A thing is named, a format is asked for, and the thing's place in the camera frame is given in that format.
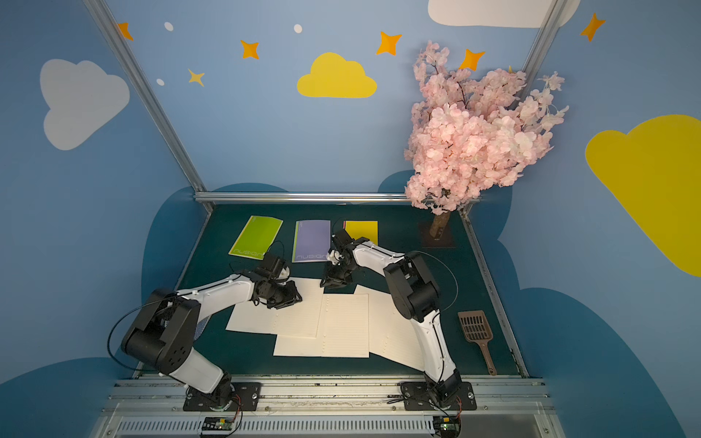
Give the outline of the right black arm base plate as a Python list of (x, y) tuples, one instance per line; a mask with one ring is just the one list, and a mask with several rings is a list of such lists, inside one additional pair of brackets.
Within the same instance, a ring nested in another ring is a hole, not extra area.
[(447, 396), (429, 390), (424, 381), (401, 381), (399, 389), (403, 406), (410, 412), (431, 412), (437, 408), (446, 412), (475, 411), (478, 408), (473, 386), (466, 381)]

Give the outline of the green cover notebook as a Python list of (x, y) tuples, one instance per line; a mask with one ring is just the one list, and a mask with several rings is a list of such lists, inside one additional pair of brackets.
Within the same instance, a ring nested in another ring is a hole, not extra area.
[(262, 260), (268, 248), (274, 243), (282, 225), (281, 219), (251, 215), (228, 255)]

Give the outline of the pink cherry blossom tree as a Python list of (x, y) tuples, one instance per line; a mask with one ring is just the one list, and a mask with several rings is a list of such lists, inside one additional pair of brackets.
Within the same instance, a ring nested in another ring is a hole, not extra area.
[(541, 89), (518, 96), (524, 72), (495, 69), (474, 80), (469, 69), (447, 69), (450, 51), (428, 42), (414, 63), (423, 100), (413, 105), (405, 150), (414, 174), (405, 186), (412, 206), (449, 215), (488, 189), (509, 187), (552, 148), (552, 130), (566, 108), (554, 106), (565, 80), (542, 77)]

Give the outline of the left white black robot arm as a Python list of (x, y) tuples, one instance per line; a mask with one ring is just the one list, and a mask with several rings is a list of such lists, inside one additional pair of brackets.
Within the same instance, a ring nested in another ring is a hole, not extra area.
[(285, 260), (266, 254), (255, 269), (204, 286), (155, 290), (139, 308), (120, 349), (201, 394), (217, 396), (223, 404), (230, 398), (231, 378), (194, 348), (200, 322), (247, 302), (281, 310), (301, 301)]

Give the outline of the white lined notebook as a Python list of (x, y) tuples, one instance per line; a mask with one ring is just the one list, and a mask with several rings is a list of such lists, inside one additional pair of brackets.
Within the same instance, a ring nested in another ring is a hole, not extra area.
[(298, 221), (293, 242), (293, 263), (326, 262), (330, 251), (330, 220)]

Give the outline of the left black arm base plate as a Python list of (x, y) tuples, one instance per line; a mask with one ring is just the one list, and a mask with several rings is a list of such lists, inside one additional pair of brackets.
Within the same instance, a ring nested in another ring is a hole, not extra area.
[(227, 383), (212, 393), (189, 387), (184, 412), (255, 412), (260, 399), (261, 383)]

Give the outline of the right controller board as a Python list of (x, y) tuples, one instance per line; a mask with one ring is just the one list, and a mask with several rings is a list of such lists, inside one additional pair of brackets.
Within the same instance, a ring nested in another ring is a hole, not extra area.
[(435, 438), (458, 438), (461, 432), (461, 423), (457, 417), (434, 416), (433, 427)]

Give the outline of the aluminium rail frame front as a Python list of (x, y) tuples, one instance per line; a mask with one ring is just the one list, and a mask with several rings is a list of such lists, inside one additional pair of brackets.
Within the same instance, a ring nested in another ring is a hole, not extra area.
[(206, 417), (235, 418), (228, 437), (434, 437), (433, 417), (457, 417), (458, 437), (562, 437), (565, 432), (542, 380), (467, 376), (475, 411), (406, 411), (401, 381), (412, 375), (241, 375), (261, 383), (255, 412), (184, 412), (187, 388), (147, 375), (117, 381), (93, 437), (201, 437)]

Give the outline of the left controller board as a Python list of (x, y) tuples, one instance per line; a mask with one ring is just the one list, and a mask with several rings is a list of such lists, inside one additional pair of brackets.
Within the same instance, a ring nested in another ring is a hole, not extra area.
[(206, 417), (202, 421), (200, 428), (201, 437), (228, 437), (235, 430), (235, 418), (226, 417)]

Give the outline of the controller board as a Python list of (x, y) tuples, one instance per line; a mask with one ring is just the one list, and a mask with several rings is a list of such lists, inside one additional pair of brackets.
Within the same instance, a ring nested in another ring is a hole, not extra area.
[(461, 423), (457, 417), (434, 416), (433, 427), (435, 438), (458, 438), (461, 432)]
[(200, 428), (201, 437), (228, 437), (235, 430), (235, 418), (226, 417), (206, 417), (202, 421)]

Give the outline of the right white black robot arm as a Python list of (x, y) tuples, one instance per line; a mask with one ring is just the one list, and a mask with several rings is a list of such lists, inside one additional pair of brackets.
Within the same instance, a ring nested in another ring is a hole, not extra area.
[(424, 359), (427, 392), (437, 404), (454, 397), (462, 379), (452, 360), (441, 324), (439, 286), (416, 251), (397, 253), (370, 239), (352, 238), (341, 229), (330, 238), (322, 288), (342, 288), (352, 283), (354, 271), (367, 268), (384, 277), (399, 314), (411, 321)]

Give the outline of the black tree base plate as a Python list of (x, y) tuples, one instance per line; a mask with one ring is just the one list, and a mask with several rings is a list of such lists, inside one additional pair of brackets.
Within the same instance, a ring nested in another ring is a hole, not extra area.
[(436, 227), (432, 221), (421, 222), (418, 224), (418, 232), (422, 248), (447, 249), (456, 247), (449, 224), (443, 227)]

